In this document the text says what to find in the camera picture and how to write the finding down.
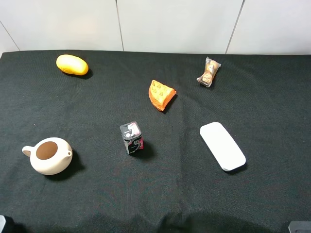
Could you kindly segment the cream ceramic teapot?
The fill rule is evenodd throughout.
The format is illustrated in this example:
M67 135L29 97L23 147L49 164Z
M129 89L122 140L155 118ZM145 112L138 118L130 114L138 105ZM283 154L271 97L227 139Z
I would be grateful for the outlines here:
M24 146L24 155L30 158L32 168L43 175L55 175L65 170L72 161L70 144L58 137L41 140L35 146Z

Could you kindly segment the orange waffle slice toy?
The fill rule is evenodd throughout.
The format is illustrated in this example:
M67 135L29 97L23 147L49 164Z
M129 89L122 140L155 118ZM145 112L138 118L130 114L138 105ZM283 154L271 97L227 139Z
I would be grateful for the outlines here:
M148 94L152 105L159 111L164 111L171 99L176 95L176 91L156 80L152 80Z

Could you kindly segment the black red gum box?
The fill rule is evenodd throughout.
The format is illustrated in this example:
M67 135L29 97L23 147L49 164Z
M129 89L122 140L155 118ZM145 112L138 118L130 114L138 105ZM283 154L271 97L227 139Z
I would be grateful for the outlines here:
M120 131L128 154L144 148L142 133L136 121L121 125Z

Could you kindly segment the wrapped cookie packet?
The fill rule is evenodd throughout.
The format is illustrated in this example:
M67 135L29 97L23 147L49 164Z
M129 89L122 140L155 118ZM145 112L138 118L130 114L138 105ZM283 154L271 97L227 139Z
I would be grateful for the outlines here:
M205 60L204 73L197 78L197 81L203 86L209 88L212 85L213 79L220 67L221 67L220 63L207 57Z

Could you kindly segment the black tablecloth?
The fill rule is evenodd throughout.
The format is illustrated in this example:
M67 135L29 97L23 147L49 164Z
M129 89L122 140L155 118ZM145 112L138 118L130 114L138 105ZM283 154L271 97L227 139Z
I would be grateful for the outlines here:
M283 233L311 218L311 58L80 51L89 72L56 66L61 50L0 58L0 212L17 233ZM176 91L164 111L156 80ZM120 126L144 148L128 154ZM221 123L246 157L222 170L200 135ZM66 140L62 172L35 171L24 146Z

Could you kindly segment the white oblong case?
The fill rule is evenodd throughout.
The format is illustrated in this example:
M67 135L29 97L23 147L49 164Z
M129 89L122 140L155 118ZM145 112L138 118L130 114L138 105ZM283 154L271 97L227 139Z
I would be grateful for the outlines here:
M201 126L200 135L222 170L230 172L246 164L240 147L221 123Z

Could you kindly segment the yellow mango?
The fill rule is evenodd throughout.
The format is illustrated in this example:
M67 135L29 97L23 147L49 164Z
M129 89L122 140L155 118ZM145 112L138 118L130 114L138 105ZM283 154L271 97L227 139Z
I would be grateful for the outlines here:
M56 59L56 65L62 72L72 75L82 76L87 74L89 70L83 59L69 54L60 55Z

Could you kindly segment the grey device bottom right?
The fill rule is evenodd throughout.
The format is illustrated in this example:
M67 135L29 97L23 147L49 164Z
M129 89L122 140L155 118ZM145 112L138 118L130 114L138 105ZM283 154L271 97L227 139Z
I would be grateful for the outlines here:
M311 221L291 221L289 233L311 233Z

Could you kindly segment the grey device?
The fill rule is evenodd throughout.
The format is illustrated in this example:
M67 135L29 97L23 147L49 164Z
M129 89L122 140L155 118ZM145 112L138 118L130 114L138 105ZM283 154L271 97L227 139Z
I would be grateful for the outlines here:
M6 232L6 218L5 216L0 215L0 233Z
M311 221L291 221L289 233L311 233Z

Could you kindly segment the grey device bottom left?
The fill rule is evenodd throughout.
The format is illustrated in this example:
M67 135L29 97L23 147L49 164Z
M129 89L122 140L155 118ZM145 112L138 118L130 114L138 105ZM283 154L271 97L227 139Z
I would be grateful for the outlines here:
M0 215L0 233L6 232L6 218L5 216Z

